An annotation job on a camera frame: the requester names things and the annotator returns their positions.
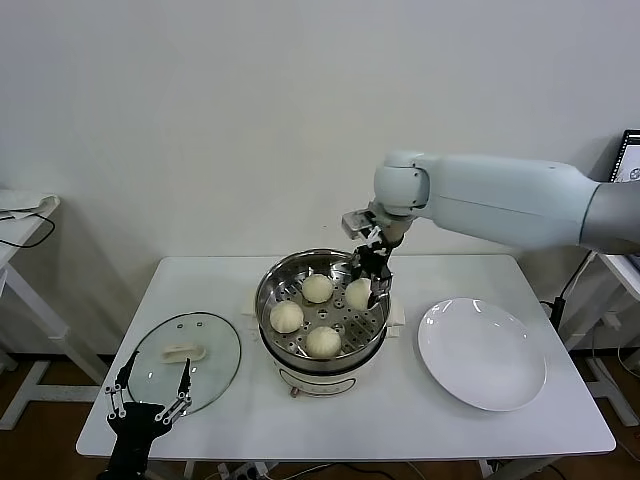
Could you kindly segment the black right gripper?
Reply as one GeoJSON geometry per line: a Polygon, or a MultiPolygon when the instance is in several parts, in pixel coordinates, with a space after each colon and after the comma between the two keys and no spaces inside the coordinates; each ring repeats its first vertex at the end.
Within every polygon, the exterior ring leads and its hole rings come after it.
{"type": "Polygon", "coordinates": [[[392,287],[393,275],[388,261],[394,247],[391,244],[375,242],[373,245],[357,247],[349,260],[350,279],[370,279],[367,309],[373,308],[381,299],[388,296],[392,287]]]}

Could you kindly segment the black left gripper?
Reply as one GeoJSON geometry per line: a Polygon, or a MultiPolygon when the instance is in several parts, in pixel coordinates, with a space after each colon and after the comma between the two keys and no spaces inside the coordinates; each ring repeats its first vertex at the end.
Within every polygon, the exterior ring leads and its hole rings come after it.
{"type": "Polygon", "coordinates": [[[135,350],[119,369],[114,382],[104,388],[108,398],[107,422],[116,442],[105,470],[106,476],[144,476],[155,439],[168,432],[191,406],[191,359],[186,358],[174,401],[159,404],[125,402],[129,379],[139,351],[135,350]]]}

